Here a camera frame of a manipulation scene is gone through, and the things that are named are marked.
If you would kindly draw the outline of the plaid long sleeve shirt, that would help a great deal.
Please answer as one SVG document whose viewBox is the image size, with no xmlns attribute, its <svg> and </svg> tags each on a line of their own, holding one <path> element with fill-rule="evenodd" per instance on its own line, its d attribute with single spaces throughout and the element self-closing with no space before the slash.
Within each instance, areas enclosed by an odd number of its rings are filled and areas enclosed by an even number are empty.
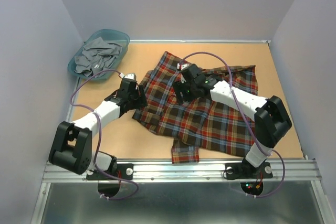
<svg viewBox="0 0 336 224">
<path fill-rule="evenodd" d="M 133 119 L 150 132 L 173 138 L 171 159 L 174 164 L 198 162 L 199 149 L 244 157 L 254 140 L 248 130 L 251 119 L 208 98 L 179 105 L 172 84 L 180 80 L 176 66 L 180 58 L 164 52 L 141 85 L 147 106 L 135 111 Z"/>
</svg>

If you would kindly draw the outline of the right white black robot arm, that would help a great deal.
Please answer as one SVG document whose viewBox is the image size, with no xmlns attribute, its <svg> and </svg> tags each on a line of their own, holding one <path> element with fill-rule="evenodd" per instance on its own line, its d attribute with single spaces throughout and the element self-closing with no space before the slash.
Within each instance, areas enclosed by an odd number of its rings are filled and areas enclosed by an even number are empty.
<svg viewBox="0 0 336 224">
<path fill-rule="evenodd" d="M 260 97 L 233 86 L 232 72 L 229 80 L 206 77 L 195 64 L 179 63 L 180 81 L 173 84 L 178 104 L 197 98 L 209 98 L 240 112 L 244 122 L 250 118 L 255 128 L 248 127 L 255 143 L 244 158 L 241 170 L 253 177 L 260 172 L 261 164 L 271 155 L 277 143 L 292 127 L 289 114 L 281 98 Z"/>
</svg>

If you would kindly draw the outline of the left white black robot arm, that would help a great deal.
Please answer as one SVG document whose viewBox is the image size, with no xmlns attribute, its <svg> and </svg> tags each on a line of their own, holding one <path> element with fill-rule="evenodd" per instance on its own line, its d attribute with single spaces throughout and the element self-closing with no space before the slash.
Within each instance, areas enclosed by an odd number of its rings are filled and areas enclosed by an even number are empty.
<svg viewBox="0 0 336 224">
<path fill-rule="evenodd" d="M 106 179 L 120 175 L 116 157 L 92 150 L 92 138 L 128 111 L 147 106 L 142 85 L 130 73 L 121 79 L 119 89 L 106 97 L 96 109 L 73 122 L 61 122 L 51 146 L 50 163 L 81 175 L 88 170 Z"/>
</svg>

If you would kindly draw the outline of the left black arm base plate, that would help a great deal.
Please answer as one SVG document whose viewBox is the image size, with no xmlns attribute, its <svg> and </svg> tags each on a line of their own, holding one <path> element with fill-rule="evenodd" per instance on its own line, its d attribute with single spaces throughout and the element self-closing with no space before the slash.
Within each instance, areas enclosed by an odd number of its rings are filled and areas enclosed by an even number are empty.
<svg viewBox="0 0 336 224">
<path fill-rule="evenodd" d="M 111 176 L 132 180 L 133 179 L 133 164 L 125 163 L 125 164 L 117 164 L 114 163 L 110 165 L 110 167 L 105 170 L 105 172 Z M 109 176 L 102 174 L 97 170 L 93 170 L 91 174 L 86 175 L 86 180 L 88 181 L 96 181 L 96 180 L 112 180 Z"/>
</svg>

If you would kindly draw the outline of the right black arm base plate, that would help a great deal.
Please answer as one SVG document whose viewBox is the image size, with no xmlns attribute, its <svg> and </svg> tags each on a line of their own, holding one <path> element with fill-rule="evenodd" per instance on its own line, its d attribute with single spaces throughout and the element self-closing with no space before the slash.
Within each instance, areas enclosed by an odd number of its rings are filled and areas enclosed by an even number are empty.
<svg viewBox="0 0 336 224">
<path fill-rule="evenodd" d="M 273 173 L 269 162 L 263 162 L 258 168 L 249 163 L 226 163 L 223 176 L 228 180 L 257 179 L 260 176 L 269 179 L 273 178 Z"/>
</svg>

